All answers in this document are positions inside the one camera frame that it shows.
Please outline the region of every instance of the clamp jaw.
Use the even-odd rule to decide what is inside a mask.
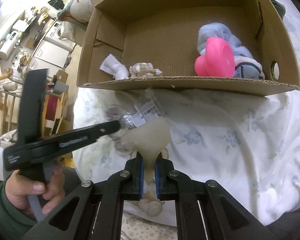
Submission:
[[[137,153],[108,180],[82,182],[22,240],[120,240],[124,200],[142,198],[143,169]],[[277,239],[215,180],[191,180],[161,154],[155,175],[158,198],[175,201],[178,240]]]

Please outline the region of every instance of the hand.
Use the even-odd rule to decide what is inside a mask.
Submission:
[[[28,203],[27,195],[42,195],[49,200],[42,208],[42,213],[49,213],[59,202],[65,198],[63,184],[65,176],[61,164],[54,165],[54,174],[48,185],[42,182],[33,181],[14,171],[6,182],[6,195],[8,200],[23,214],[33,216],[33,212]]]

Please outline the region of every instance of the finger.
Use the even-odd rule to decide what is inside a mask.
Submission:
[[[6,193],[15,197],[26,195],[40,195],[45,192],[46,187],[42,182],[33,181],[14,171],[6,182]]]
[[[54,174],[47,185],[47,190],[42,194],[42,197],[46,200],[50,200],[58,195],[63,190],[64,182],[65,175],[63,172]]]
[[[44,215],[48,214],[56,205],[58,205],[65,198],[65,191],[62,189],[58,195],[54,196],[47,204],[42,208]]]
[[[63,168],[62,163],[55,160],[55,162],[53,163],[53,174],[62,172],[62,168]]]

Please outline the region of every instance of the translucent silicone object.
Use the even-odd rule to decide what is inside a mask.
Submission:
[[[154,162],[170,143],[169,125],[164,117],[153,119],[122,135],[122,141],[140,152],[145,165],[145,181],[154,177]]]

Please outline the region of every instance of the black bag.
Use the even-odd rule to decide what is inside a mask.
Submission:
[[[56,8],[57,10],[63,9],[65,7],[65,4],[63,3],[63,0],[50,0],[48,2],[51,6]]]

